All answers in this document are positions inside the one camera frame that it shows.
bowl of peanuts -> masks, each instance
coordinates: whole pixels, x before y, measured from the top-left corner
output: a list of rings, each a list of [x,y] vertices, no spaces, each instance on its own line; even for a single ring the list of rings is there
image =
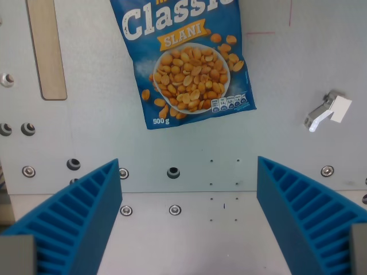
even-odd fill
[[[215,49],[186,43],[158,59],[154,84],[172,108],[196,115],[211,109],[211,101],[224,97],[231,74],[223,56]]]

bolt hole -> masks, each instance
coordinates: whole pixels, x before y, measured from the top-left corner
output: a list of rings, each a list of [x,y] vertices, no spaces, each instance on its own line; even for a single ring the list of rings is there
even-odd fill
[[[14,79],[8,73],[0,74],[0,84],[3,85],[5,88],[9,88],[9,87],[13,86]]]
[[[4,124],[4,129],[7,131],[11,131],[11,126],[9,126],[8,124]]]
[[[77,159],[72,159],[71,163],[74,164],[74,165],[79,165],[80,164],[80,162]]]
[[[36,133],[35,127],[30,123],[23,123],[21,126],[21,131],[26,136],[33,136]]]
[[[176,167],[171,167],[167,170],[167,176],[170,178],[170,179],[177,179],[180,175],[180,171],[178,168]]]
[[[13,131],[11,130],[11,126],[7,123],[0,124],[0,135],[2,136],[10,136]]]
[[[78,170],[80,166],[81,166],[80,161],[78,161],[77,159],[69,159],[67,161],[67,167],[72,171]]]
[[[69,185],[72,185],[73,183],[75,183],[78,179],[72,179],[70,182],[69,182]]]
[[[175,173],[177,173],[177,172],[178,172],[178,169],[177,169],[176,167],[171,167],[171,168],[170,168],[170,172],[171,172],[172,174],[175,174]]]
[[[27,124],[27,129],[30,131],[34,131],[34,126],[30,123]]]
[[[13,79],[13,77],[12,77],[10,74],[7,74],[7,75],[5,76],[5,79],[6,79],[6,81],[7,81],[7,82],[9,82],[9,83],[13,83],[13,82],[14,82],[14,79]]]

white block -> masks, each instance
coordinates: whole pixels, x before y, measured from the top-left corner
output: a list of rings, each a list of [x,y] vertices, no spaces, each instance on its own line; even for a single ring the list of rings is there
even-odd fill
[[[345,99],[344,97],[337,96],[333,105],[331,106],[330,110],[333,113],[331,120],[336,122],[342,122],[343,117],[348,111],[349,106],[351,105],[352,101],[349,99]]]

white bowl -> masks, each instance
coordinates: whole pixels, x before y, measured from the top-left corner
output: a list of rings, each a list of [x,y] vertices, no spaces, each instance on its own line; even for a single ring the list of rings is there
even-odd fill
[[[229,87],[229,83],[230,83],[230,81],[231,81],[231,73],[230,73],[230,71],[229,71],[229,68],[228,68],[228,64],[227,64],[227,62],[225,62],[225,60],[224,60],[224,58],[223,58],[223,56],[217,51],[217,50],[215,50],[215,49],[213,49],[213,48],[211,48],[211,47],[208,47],[208,46],[205,46],[205,45],[202,45],[202,44],[198,44],[198,43],[185,43],[185,44],[182,44],[181,46],[179,46],[179,47],[176,47],[176,48],[173,48],[173,49],[170,49],[170,50],[167,50],[167,51],[165,51],[162,55],[161,55],[161,57],[158,59],[158,61],[157,61],[157,63],[155,64],[155,67],[154,67],[154,73],[156,73],[157,72],[157,69],[158,69],[158,66],[160,65],[160,63],[161,63],[161,59],[162,59],[162,57],[165,55],[165,54],[167,54],[167,53],[169,53],[171,50],[182,50],[182,49],[184,49],[184,48],[187,48],[187,47],[192,47],[192,48],[199,48],[199,49],[211,49],[212,51],[214,51],[217,55],[218,55],[218,58],[221,60],[221,61],[223,61],[223,66],[224,66],[224,68],[227,70],[227,76],[228,76],[228,81],[227,81],[227,83],[224,85],[224,93],[222,94],[222,97],[224,97],[224,95],[227,93],[227,90],[228,90],[228,87]],[[202,109],[202,110],[197,110],[197,111],[195,111],[195,112],[190,112],[189,110],[179,110],[178,108],[177,108],[177,106],[173,106],[172,104],[171,104],[171,102],[170,102],[170,100],[169,100],[169,98],[168,97],[165,97],[163,94],[162,94],[162,91],[161,91],[161,89],[158,87],[158,83],[157,82],[155,82],[155,79],[154,79],[154,84],[155,84],[155,86],[157,87],[157,90],[159,90],[159,92],[161,93],[161,95],[163,96],[163,98],[167,101],[167,103],[172,107],[172,108],[174,108],[174,109],[176,109],[178,112],[181,112],[181,113],[185,113],[185,114],[188,114],[188,115],[197,115],[197,114],[199,114],[199,113],[204,113],[204,112],[206,112],[206,111],[209,111],[210,109]]]

metal floor plate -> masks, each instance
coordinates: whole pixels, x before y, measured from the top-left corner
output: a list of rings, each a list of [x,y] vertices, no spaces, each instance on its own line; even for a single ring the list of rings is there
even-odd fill
[[[340,194],[367,209],[366,192]],[[48,197],[11,195],[16,219]],[[290,275],[255,192],[123,194],[122,205],[133,212],[117,215],[99,275]]]
[[[335,190],[365,189],[367,2],[293,0],[291,20],[290,0],[240,2],[258,110],[149,131],[108,0],[55,0],[66,101],[41,98],[25,1],[0,0],[0,70],[15,79],[0,87],[0,123],[13,127],[0,136],[9,193],[55,193],[113,158],[130,173],[128,193],[250,191],[258,155]],[[331,89],[353,100],[350,109],[341,124],[308,132],[304,119]],[[26,122],[32,137],[20,131]],[[67,169],[70,158],[81,169]],[[330,178],[325,165],[335,169]],[[24,177],[24,166],[36,176]],[[167,177],[170,167],[178,179]]]

